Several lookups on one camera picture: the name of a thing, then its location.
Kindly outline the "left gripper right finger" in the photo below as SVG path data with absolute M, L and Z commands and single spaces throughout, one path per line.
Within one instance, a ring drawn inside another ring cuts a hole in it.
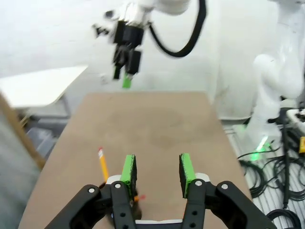
M 273 222 L 231 181 L 213 185 L 197 178 L 188 153 L 179 155 L 183 198 L 187 199 L 182 229 L 201 229 L 209 209 L 228 229 L 275 229 Z

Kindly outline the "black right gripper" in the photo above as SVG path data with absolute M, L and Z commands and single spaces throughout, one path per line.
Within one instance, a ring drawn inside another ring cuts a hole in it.
M 129 89 L 132 79 L 139 72 L 142 52 L 134 48 L 142 44 L 144 29 L 136 26 L 127 25 L 124 21 L 118 21 L 114 29 L 113 43 L 116 44 L 113 64 L 113 79 L 120 79 L 121 68 L 125 66 L 122 88 Z M 125 48 L 127 52 L 127 60 L 125 61 Z

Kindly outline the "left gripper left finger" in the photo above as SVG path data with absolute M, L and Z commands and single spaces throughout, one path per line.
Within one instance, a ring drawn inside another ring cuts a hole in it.
M 46 226 L 47 229 L 92 229 L 112 213 L 116 229 L 135 229 L 130 202 L 136 196 L 136 156 L 127 155 L 121 178 L 99 188 L 85 185 Z

